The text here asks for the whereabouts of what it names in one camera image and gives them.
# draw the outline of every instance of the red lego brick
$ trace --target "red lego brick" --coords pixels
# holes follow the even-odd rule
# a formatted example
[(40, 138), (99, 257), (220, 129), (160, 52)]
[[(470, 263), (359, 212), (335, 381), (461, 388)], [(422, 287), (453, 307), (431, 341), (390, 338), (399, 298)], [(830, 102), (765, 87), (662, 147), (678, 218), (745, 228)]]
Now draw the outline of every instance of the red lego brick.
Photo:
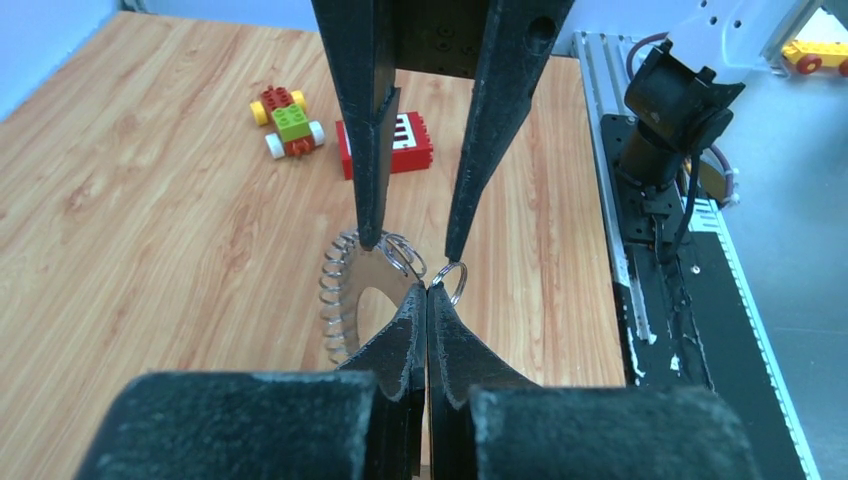
[(291, 142), (284, 143), (283, 148), (286, 150), (287, 157), (306, 155), (312, 152), (312, 150), (315, 150), (315, 137), (309, 135), (308, 137), (297, 138)]
[(274, 110), (294, 104), (294, 98), (288, 90), (283, 87), (274, 88), (271, 85), (268, 85), (268, 88), (259, 95), (259, 99), (262, 101), (262, 106), (265, 107), (268, 118), (272, 118), (271, 113)]
[(339, 139), (342, 171), (344, 171), (345, 180), (350, 180), (353, 178), (353, 160), (350, 157), (350, 146), (347, 144), (347, 130), (345, 130), (344, 123), (341, 120), (336, 122), (336, 135), (338, 135)]
[[(336, 122), (339, 138), (342, 170), (345, 180), (353, 178), (353, 160), (350, 155), (347, 132), (341, 121)], [(418, 112), (400, 113), (395, 126), (395, 139), (392, 146), (391, 173), (411, 172), (430, 168), (433, 163), (433, 144), (424, 120)]]

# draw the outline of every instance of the white lego wheel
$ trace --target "white lego wheel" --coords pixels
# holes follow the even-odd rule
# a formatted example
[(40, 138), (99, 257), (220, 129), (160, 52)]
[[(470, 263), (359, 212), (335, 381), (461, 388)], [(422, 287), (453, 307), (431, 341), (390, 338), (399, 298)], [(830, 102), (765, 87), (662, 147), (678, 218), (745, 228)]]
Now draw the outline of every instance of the white lego wheel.
[(324, 145), (324, 129), (317, 120), (309, 122), (309, 129), (312, 130), (312, 137), (315, 139), (315, 146)]
[(276, 133), (265, 135), (265, 143), (268, 144), (268, 150), (271, 151), (271, 156), (274, 160), (279, 160), (286, 156), (286, 149), (283, 148), (283, 142), (280, 141), (280, 136)]

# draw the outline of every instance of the green lego brick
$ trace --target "green lego brick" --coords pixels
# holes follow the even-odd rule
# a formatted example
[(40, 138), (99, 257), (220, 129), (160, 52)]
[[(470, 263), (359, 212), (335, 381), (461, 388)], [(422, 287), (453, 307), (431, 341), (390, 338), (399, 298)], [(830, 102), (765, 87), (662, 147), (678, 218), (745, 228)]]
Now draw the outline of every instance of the green lego brick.
[(278, 108), (271, 113), (271, 116), (274, 117), (274, 123), (277, 125), (283, 143), (312, 135), (309, 119), (297, 104)]

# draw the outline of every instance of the white wall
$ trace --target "white wall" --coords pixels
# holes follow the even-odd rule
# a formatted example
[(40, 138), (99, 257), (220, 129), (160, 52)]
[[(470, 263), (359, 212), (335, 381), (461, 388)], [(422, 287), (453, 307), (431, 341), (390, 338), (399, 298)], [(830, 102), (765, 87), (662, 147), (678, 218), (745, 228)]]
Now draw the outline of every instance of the white wall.
[(135, 4), (175, 17), (318, 31), (310, 0), (136, 0)]
[(0, 0), (0, 121), (115, 10), (115, 0)]

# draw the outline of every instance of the screw hole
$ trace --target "screw hole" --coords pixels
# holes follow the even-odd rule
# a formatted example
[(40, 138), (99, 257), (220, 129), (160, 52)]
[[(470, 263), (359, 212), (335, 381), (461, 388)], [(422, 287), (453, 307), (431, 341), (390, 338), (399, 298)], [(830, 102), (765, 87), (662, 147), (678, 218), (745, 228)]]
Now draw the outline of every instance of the screw hole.
[(538, 17), (527, 26), (524, 46), (533, 55), (541, 55), (556, 40), (556, 24), (548, 17)]

